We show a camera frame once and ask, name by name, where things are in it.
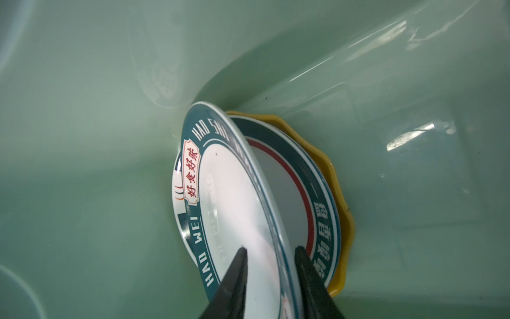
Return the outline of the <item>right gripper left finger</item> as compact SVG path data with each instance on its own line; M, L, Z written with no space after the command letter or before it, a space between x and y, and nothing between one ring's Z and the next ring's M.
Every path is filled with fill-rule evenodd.
M241 247L200 319L243 319L248 280L247 249Z

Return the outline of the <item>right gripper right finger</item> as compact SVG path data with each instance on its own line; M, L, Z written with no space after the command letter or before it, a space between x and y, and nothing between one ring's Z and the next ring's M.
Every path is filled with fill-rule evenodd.
M304 318L345 319L345 316L329 296L306 250L302 246L296 247L294 262L303 299Z

